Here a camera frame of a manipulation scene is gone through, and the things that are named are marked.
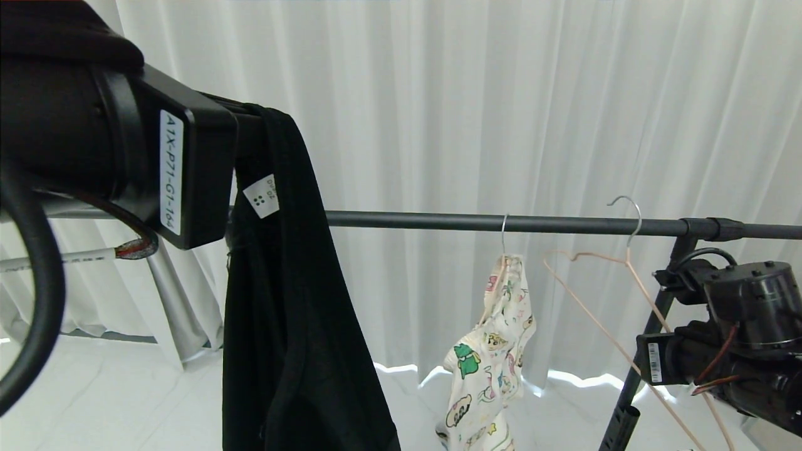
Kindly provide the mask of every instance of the rack leg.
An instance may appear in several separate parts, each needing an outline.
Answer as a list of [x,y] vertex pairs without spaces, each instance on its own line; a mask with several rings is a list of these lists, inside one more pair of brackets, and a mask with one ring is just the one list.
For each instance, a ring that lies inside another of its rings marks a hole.
[[[669,265],[695,249],[698,241],[697,238],[689,236],[677,238],[677,241],[674,242],[674,248],[671,250]],[[654,303],[663,316],[667,316],[673,301],[674,296],[666,291],[660,291]],[[646,321],[646,328],[643,333],[659,333],[661,329],[662,325],[660,324],[660,320],[654,312],[651,312],[649,320]],[[610,417],[610,422],[607,424],[607,431],[601,441],[599,451],[624,451],[626,449],[632,432],[635,429],[637,419],[640,416],[640,412],[632,406],[632,399],[635,398],[635,393],[638,392],[640,383],[641,377],[638,376],[633,368],[630,368],[630,371],[626,374],[624,387],[621,390],[621,395],[618,397],[613,415]]]

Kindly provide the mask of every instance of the white curtain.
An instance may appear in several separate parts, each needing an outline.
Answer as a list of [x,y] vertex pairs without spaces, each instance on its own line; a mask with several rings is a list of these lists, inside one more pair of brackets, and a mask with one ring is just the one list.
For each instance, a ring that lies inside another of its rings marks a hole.
[[[190,87],[292,115],[327,209],[623,217],[634,210],[606,203],[627,194],[645,217],[802,224],[799,2],[91,4],[151,65]],[[121,228],[61,221],[57,230],[82,249],[119,241]],[[3,233],[4,252],[22,252]],[[478,319],[500,234],[333,234],[374,360],[417,364],[424,377]],[[541,260],[557,247],[623,255],[626,237],[505,242],[525,256],[535,302],[529,380],[541,383],[550,368],[623,376],[625,361]],[[633,241],[653,293],[650,273],[671,246]],[[799,242],[721,247],[802,274]],[[219,339],[225,247],[164,258],[182,283],[172,293],[157,289],[153,262],[69,269],[65,327],[155,335],[177,360]],[[633,350],[649,307],[626,269],[554,265]],[[30,310],[29,298],[30,286],[4,278],[4,315]],[[679,306],[669,322],[703,316]]]

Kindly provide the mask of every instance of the white label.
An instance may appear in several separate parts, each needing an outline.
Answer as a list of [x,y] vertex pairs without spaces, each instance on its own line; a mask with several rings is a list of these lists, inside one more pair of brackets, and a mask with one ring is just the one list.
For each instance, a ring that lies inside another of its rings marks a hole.
[[259,218],[265,218],[278,211],[276,177],[273,174],[259,180],[242,190]]
[[657,343],[649,343],[649,370],[652,375],[652,384],[660,384],[662,368],[660,368],[660,347]]
[[181,176],[184,170],[184,122],[161,111],[159,127],[161,224],[181,235]]

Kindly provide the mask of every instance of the black garment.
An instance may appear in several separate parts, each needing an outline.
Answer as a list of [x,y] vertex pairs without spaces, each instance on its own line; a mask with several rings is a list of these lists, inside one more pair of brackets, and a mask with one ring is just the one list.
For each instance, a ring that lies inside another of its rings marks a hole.
[[[267,145],[237,159],[225,306],[225,451],[400,451],[351,305],[301,133],[262,116]],[[260,219],[242,190],[274,174]]]

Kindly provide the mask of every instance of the hanger hook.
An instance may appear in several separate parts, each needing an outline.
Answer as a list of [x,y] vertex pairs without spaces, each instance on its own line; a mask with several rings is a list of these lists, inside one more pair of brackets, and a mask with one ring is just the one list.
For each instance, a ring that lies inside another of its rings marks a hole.
[[635,206],[635,209],[638,211],[638,227],[635,227],[635,231],[634,231],[634,232],[632,232],[632,234],[630,235],[630,237],[629,237],[629,238],[627,238],[627,240],[626,240],[626,247],[630,247],[630,244],[632,244],[632,238],[635,238],[635,235],[637,235],[637,234],[638,234],[638,232],[640,232],[640,231],[641,231],[641,226],[643,225],[643,216],[641,216],[641,207],[639,207],[639,206],[638,206],[638,203],[637,203],[637,202],[635,202],[635,201],[633,201],[633,200],[632,200],[632,197],[629,197],[629,196],[618,196],[618,197],[616,197],[615,199],[613,199],[613,201],[612,201],[612,202],[610,202],[609,204],[607,204],[607,206],[612,206],[612,205],[615,205],[615,203],[616,203],[616,202],[618,202],[618,200],[619,200],[619,199],[626,199],[626,200],[627,200],[627,201],[629,201],[629,202],[630,202],[632,205],[634,205],[634,206]]
[[504,245],[504,229],[507,228],[507,217],[509,213],[504,214],[504,220],[501,222],[501,252],[506,255],[507,254],[507,246]]

